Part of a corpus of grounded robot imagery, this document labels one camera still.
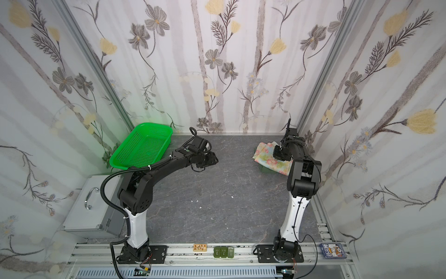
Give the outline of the floral pastel skirt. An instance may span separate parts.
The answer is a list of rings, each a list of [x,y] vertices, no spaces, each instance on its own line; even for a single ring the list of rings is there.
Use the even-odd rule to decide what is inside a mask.
[[[276,146],[278,146],[278,144],[275,141],[272,143],[259,143],[253,155],[253,159],[259,165],[263,165],[277,173],[288,176],[292,161],[275,159],[273,153]]]

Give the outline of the green skirt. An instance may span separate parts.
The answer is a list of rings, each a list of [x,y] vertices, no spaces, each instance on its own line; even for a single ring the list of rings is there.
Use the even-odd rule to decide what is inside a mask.
[[[271,169],[269,169],[269,168],[267,168],[267,167],[265,167],[265,166],[263,166],[263,165],[260,165],[260,171],[261,171],[261,173],[265,173],[265,174],[274,174],[274,173],[277,173],[276,171],[271,170]]]

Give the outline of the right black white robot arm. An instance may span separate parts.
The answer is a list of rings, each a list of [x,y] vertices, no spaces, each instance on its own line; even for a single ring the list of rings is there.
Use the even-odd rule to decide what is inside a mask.
[[[289,205],[272,249],[274,259],[282,263],[300,261],[299,230],[305,209],[319,190],[322,169],[322,163],[312,157],[305,139],[291,127],[290,122],[284,127],[285,134],[273,152],[276,160],[291,163],[286,184]]]

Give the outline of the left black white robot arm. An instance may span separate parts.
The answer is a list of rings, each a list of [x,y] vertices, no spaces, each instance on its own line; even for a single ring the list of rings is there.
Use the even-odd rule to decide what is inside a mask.
[[[123,249],[117,257],[119,264],[142,263],[152,255],[146,231],[146,215],[153,202],[154,186],[178,170],[191,167],[194,172],[202,172],[217,163],[210,141],[193,136],[156,164],[142,168],[130,167],[123,174],[117,197],[130,225]]]

